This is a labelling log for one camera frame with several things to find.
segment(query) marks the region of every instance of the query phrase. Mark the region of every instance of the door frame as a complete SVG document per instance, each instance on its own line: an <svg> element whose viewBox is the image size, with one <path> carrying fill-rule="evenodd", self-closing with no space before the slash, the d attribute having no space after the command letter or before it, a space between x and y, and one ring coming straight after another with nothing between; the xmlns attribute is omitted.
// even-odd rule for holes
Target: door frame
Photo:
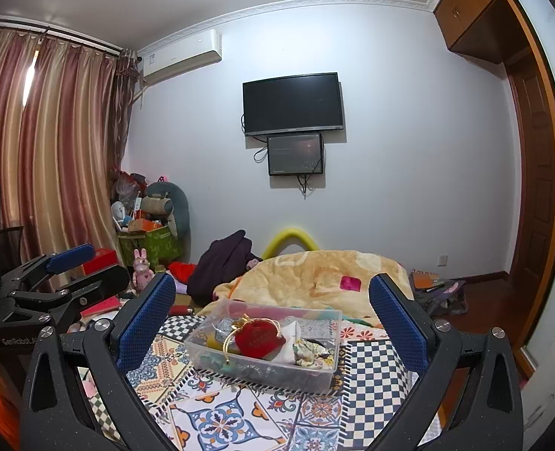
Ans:
<svg viewBox="0 0 555 451"><path fill-rule="evenodd" d="M549 64L547 62L547 58L544 55L543 50L541 49L540 42L536 37L536 33L532 29L532 25L529 23L528 18L525 16L522 8L517 4L515 0L507 0L511 9L513 10L514 14L516 15L517 19L522 26L524 34L528 40L529 50L534 55L534 58L537 62L538 70L540 72L541 78L543 80L543 87L544 92L546 95L547 103L549 105L549 110L551 113L551 122L552 122L552 129L553 129L553 138L555 143L555 81L553 80L552 73L549 68ZM521 207L520 207L520 223L519 226L522 225L523 221L523 214L525 210L525 199L526 199L526 185L525 185L525 169L526 169L526 155L525 155L525 143L523 137L523 129L522 129L522 116L520 111L518 110L518 100L516 95L516 90L514 89L513 82L510 80L511 90L514 95L514 102L516 105L516 113L517 113L517 120L518 125L520 128L520 150L522 152L522 197L521 197ZM519 236L516 240L516 250L513 256L513 262L511 265L511 274L514 273L517 263L517 257L519 253ZM551 286L553 285L553 280L555 279L555 208L553 212L553 231L551 235L551 242L549 244L549 252L547 253L547 261L543 270L543 275L541 277L541 281L538 286L538 290L534 299L534 303L532 304L532 308L530 313L528 314L528 318L524 323L524 327L520 332L520 335L517 341L513 345L513 352L514 356L516 357L517 362L522 367L522 370L526 373L527 376L532 376L534 372L534 368L532 363L528 361L525 354L522 352L522 347L528 342L528 338L532 335L534 328L538 322L538 318L540 314L543 312L545 303L547 301L547 297L549 292L551 291Z"/></svg>

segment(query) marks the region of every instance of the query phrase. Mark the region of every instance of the blue textured pad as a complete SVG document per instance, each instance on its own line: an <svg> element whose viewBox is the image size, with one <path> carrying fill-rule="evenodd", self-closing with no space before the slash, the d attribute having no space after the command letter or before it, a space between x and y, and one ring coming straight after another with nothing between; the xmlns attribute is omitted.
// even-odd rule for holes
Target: blue textured pad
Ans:
<svg viewBox="0 0 555 451"><path fill-rule="evenodd" d="M92 260L96 256L94 246L91 244L82 244L76 248L69 249L64 253L56 254L50 258L46 265L46 271L50 275L60 275L69 271L69 269L77 268Z"/></svg>
<svg viewBox="0 0 555 451"><path fill-rule="evenodd" d="M119 372L125 375L140 367L174 302L175 282L171 276L164 275L121 334L117 359Z"/></svg>
<svg viewBox="0 0 555 451"><path fill-rule="evenodd" d="M428 369L426 339L388 285L378 276L369 282L369 302L405 368L423 375Z"/></svg>

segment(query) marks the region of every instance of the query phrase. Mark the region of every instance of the curtain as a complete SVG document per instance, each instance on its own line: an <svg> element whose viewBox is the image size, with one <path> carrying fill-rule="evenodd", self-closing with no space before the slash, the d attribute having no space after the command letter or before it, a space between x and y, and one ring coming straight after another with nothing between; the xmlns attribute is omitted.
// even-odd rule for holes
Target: curtain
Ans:
<svg viewBox="0 0 555 451"><path fill-rule="evenodd" d="M37 44L37 34L0 30L0 210L3 227L20 224L17 157L23 89Z"/></svg>
<svg viewBox="0 0 555 451"><path fill-rule="evenodd" d="M125 154L129 120L134 96L134 88L139 77L137 54L124 49L117 60L115 77L110 98L109 140L108 140L108 174L113 183L121 171L121 161Z"/></svg>
<svg viewBox="0 0 555 451"><path fill-rule="evenodd" d="M18 152L28 259L85 242L115 248L107 142L116 62L57 38L41 45Z"/></svg>

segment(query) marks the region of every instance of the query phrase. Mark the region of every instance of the pink square patch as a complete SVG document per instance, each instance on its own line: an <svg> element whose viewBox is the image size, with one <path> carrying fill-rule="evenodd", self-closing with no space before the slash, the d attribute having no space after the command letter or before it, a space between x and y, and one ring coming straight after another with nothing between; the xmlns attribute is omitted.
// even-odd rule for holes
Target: pink square patch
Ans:
<svg viewBox="0 0 555 451"><path fill-rule="evenodd" d="M349 290L351 292L361 291L361 280L353 277L342 277L340 279L340 289Z"/></svg>

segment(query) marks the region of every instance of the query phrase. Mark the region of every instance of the small black monitor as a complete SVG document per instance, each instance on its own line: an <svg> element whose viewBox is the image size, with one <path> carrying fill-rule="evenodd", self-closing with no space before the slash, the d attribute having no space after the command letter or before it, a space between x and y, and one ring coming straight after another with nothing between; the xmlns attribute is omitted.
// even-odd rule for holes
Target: small black monitor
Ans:
<svg viewBox="0 0 555 451"><path fill-rule="evenodd" d="M247 136L343 128L337 73L243 83L242 95Z"/></svg>
<svg viewBox="0 0 555 451"><path fill-rule="evenodd" d="M321 134L285 134L267 137L269 175L323 173Z"/></svg>

